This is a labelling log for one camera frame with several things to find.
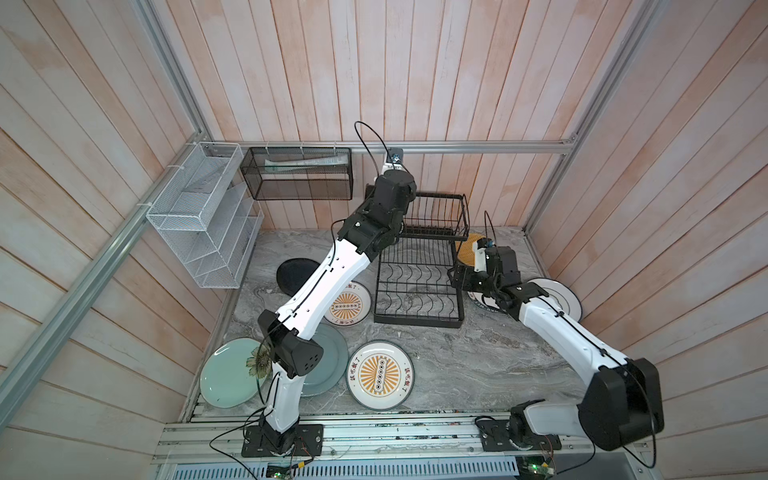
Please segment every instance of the mounting plate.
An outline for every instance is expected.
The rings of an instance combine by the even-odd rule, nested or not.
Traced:
[[[294,438],[296,445],[294,452],[297,457],[304,456],[306,453],[317,457],[323,452],[323,425],[321,424],[296,425]],[[241,452],[244,458],[274,457],[272,449],[274,446],[266,439],[258,424],[246,427]]]
[[[478,429],[480,430],[480,443],[482,443],[483,452],[513,452],[525,450],[512,443],[509,437],[509,420],[478,420]],[[549,450],[551,442],[553,450],[562,449],[562,444],[557,435],[534,435],[530,438],[533,444],[531,450],[539,451],[541,449]]]

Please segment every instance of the white plate with orange sunburst design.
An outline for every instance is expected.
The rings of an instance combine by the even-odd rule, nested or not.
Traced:
[[[346,384],[355,400],[371,410],[390,410],[413,389],[413,363],[394,343],[375,340],[357,349],[346,368]]]
[[[336,326],[352,326],[362,322],[371,311],[371,293],[357,282],[349,282],[331,304],[325,318]]]

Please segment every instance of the wooden wall panel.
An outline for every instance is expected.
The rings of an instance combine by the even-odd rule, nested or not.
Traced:
[[[128,3],[3,2],[0,72],[4,371],[194,127]],[[146,475],[220,307],[148,231],[0,433],[0,476]]]
[[[154,1],[212,132],[229,141],[355,140],[359,119],[385,140],[569,137],[642,3],[250,0],[249,13],[246,0]],[[524,225],[559,158],[432,155],[417,181],[466,195],[473,224],[488,210]],[[328,228],[352,207],[266,204],[275,228]]]
[[[766,27],[765,0],[673,2],[531,232],[582,324],[657,365],[665,478],[768,468]]]

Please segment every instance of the white wire shelf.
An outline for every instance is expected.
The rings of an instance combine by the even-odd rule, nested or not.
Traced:
[[[158,231],[204,231],[243,162],[238,144],[200,142],[147,213]]]
[[[204,276],[196,277],[197,284],[203,288],[238,288],[263,220],[263,211],[260,211],[257,217],[247,217],[227,264]]]
[[[253,198],[243,182],[227,190],[202,232],[158,230],[195,282],[205,288],[237,288],[264,218],[249,216]]]

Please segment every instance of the gray plate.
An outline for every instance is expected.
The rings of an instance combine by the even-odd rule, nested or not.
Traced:
[[[323,357],[304,379],[301,396],[315,396],[330,390],[341,380],[349,361],[346,340],[332,326],[319,324],[312,340],[322,346]]]

